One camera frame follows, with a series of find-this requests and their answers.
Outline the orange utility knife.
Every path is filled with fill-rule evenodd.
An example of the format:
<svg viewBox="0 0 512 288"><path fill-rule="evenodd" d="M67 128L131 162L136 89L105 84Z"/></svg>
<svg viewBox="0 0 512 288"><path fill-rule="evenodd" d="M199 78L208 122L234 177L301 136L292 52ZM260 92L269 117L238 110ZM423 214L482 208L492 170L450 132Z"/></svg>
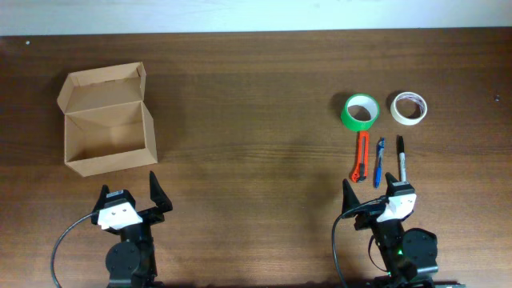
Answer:
<svg viewBox="0 0 512 288"><path fill-rule="evenodd" d="M363 182L367 178L369 137L367 131L358 132L356 163L350 175L350 179L353 182Z"/></svg>

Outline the blue ballpoint pen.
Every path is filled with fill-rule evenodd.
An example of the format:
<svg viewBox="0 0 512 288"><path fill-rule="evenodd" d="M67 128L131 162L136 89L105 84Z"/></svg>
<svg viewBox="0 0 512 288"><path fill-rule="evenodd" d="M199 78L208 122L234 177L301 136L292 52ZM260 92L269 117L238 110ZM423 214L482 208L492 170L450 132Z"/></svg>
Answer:
<svg viewBox="0 0 512 288"><path fill-rule="evenodd" d="M376 146L376 166L374 169L374 188L379 188L382 179L382 159L386 140L380 138Z"/></svg>

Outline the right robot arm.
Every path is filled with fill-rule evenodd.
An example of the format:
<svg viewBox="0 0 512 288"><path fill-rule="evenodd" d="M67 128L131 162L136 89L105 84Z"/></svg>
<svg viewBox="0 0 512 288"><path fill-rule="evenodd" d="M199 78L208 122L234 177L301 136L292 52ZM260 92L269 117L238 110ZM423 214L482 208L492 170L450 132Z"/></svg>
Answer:
<svg viewBox="0 0 512 288"><path fill-rule="evenodd" d="M386 174L386 193L361 203L348 180L342 182L342 213L339 219L354 218L356 230L370 229L384 262L384 276L370 287L433 287L438 272L437 236L427 230L405 230L402 223L412 215L417 199L415 188Z"/></svg>

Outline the brown cardboard box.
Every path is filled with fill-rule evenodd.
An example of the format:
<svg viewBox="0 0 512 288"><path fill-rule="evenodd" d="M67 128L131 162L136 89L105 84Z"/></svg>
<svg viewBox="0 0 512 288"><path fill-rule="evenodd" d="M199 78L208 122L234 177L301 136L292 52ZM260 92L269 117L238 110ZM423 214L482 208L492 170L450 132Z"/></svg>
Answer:
<svg viewBox="0 0 512 288"><path fill-rule="evenodd" d="M57 104L64 114L64 163L83 177L158 162L142 62L69 73Z"/></svg>

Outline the beige masking tape roll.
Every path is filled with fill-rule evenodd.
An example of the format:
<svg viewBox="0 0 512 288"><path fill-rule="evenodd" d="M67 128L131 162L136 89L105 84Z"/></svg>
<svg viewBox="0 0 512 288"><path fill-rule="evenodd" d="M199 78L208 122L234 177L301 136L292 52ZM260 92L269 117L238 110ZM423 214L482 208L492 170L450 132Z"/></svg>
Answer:
<svg viewBox="0 0 512 288"><path fill-rule="evenodd" d="M414 92L397 94L390 104L390 112L394 120L404 126L419 124L428 111L425 99Z"/></svg>

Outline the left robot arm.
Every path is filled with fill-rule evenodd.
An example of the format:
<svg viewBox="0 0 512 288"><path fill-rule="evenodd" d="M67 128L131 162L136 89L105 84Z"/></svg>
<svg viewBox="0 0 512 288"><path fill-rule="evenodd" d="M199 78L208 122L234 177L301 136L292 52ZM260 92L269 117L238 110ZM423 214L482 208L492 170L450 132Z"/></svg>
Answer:
<svg viewBox="0 0 512 288"><path fill-rule="evenodd" d="M126 190L110 191L104 185L92 210L91 223L120 237L106 254L109 287L160 287L151 227L165 221L173 205L154 172L149 173L150 200L154 206L136 210L136 201Z"/></svg>

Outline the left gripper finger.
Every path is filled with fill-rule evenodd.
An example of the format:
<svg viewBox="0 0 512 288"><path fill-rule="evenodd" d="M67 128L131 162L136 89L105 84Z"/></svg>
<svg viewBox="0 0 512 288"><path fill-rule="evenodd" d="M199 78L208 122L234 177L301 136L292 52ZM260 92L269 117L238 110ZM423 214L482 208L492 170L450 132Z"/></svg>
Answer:
<svg viewBox="0 0 512 288"><path fill-rule="evenodd" d="M109 189L108 185L103 185L102 189L101 189L101 192L100 192L99 199L98 199L98 204L100 206L104 206L105 205L105 202L107 200L107 195L108 195L109 192L110 192L110 189Z"/></svg>
<svg viewBox="0 0 512 288"><path fill-rule="evenodd" d="M173 209L172 201L167 197L163 188L161 188L156 174L151 171L150 172L150 199L155 203L156 207L159 208L161 212L169 212Z"/></svg>

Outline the green tape roll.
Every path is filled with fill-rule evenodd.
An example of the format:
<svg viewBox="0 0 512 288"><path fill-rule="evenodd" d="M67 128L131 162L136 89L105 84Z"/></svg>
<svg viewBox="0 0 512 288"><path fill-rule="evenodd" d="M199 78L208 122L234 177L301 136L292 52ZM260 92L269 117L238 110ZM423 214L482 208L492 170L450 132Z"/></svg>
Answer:
<svg viewBox="0 0 512 288"><path fill-rule="evenodd" d="M347 129L359 132L371 128L379 114L379 104L373 97L354 94L346 100L340 119Z"/></svg>

